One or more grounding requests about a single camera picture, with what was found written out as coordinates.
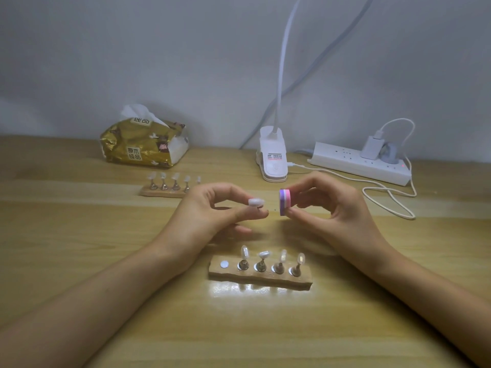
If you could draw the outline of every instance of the table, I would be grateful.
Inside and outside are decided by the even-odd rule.
[[[0,151],[0,323],[142,247],[179,202],[138,196],[151,168],[106,163],[96,141],[10,136],[0,138]],[[288,158],[309,166],[305,156]],[[256,233],[246,242],[250,251],[303,251],[314,284],[291,291],[211,281],[212,255],[238,255],[244,244],[222,239],[149,299],[88,366],[469,366],[419,316],[279,216],[278,189],[305,170],[268,183],[254,151],[192,148],[170,172],[229,181],[264,198],[270,216],[247,223]],[[419,195],[402,198],[415,221],[369,206],[399,251],[490,299],[490,176],[489,164],[415,161]]]

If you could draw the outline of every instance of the person's left hand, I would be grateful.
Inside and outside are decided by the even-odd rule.
[[[249,206],[254,196],[231,183],[209,183],[189,190],[170,217],[164,229],[151,245],[171,255],[177,262],[179,272],[187,270],[205,245],[223,230],[240,234],[251,232],[238,222],[263,219],[268,215],[264,208]],[[236,208],[215,207],[216,203],[231,200],[245,206]]]

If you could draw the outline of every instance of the white power strip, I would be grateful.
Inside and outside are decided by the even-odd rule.
[[[406,186],[411,180],[411,170],[403,160],[399,160],[398,164],[387,164],[380,159],[365,159],[356,149],[321,142],[315,143],[314,154],[308,162],[312,165],[383,180],[400,186]]]

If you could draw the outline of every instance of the gold tissue package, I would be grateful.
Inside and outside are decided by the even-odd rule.
[[[186,126],[153,118],[131,117],[102,133],[106,160],[166,168],[175,165],[189,148]]]

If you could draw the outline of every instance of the pink and purple sponge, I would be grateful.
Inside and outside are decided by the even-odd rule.
[[[285,215],[285,209],[291,206],[290,190],[279,190],[279,215]]]

